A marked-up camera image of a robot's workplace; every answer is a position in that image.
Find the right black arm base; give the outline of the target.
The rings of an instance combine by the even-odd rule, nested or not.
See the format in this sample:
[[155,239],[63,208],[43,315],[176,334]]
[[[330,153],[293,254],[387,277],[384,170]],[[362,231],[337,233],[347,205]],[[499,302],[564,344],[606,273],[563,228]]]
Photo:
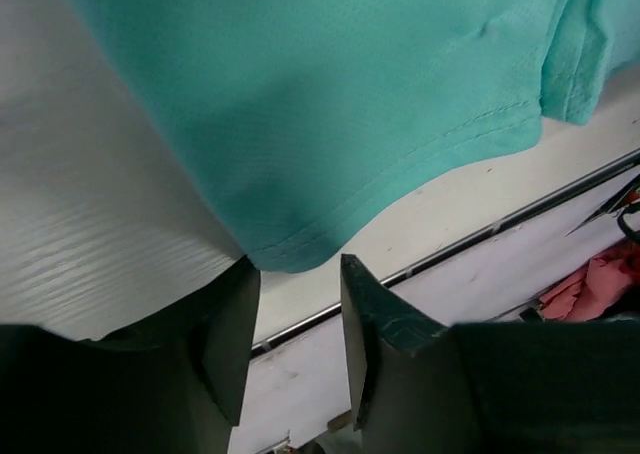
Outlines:
[[[600,175],[594,179],[586,188],[585,192],[589,193],[597,189],[600,185],[606,184],[612,179],[639,167],[639,159],[636,158],[626,164],[618,166],[608,176]],[[639,203],[639,174],[635,174],[630,180],[623,184],[617,191],[606,197],[598,204],[588,215],[582,219],[577,225],[565,234],[565,238],[573,235],[575,232],[583,229],[587,225],[604,216],[613,215],[619,218],[624,215],[625,211],[631,210],[632,213],[638,212],[633,206]]]

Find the pink cloth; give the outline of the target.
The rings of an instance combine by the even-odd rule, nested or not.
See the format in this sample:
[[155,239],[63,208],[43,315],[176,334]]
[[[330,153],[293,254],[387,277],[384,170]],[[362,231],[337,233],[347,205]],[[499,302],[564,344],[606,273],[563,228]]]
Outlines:
[[539,298],[544,320],[584,322],[600,317],[639,285],[639,246],[623,241],[592,257]]

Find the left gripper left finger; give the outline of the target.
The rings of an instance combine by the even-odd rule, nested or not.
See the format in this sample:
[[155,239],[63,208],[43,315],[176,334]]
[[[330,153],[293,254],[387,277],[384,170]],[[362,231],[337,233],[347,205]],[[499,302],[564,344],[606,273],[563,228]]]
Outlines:
[[224,453],[239,424],[260,294],[241,259],[104,338],[1,329],[5,453]]

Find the teal t-shirt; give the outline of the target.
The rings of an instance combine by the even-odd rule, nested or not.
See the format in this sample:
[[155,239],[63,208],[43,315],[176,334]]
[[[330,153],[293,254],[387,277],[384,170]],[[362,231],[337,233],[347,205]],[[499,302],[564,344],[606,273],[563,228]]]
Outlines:
[[452,169],[584,124],[639,0],[71,0],[253,264],[303,272]]

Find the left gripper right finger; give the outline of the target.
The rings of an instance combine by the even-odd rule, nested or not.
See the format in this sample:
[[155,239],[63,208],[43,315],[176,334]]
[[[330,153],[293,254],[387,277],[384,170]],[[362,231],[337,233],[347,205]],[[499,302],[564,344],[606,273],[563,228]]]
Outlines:
[[444,326],[341,259],[352,422],[367,453],[635,453],[639,326]]

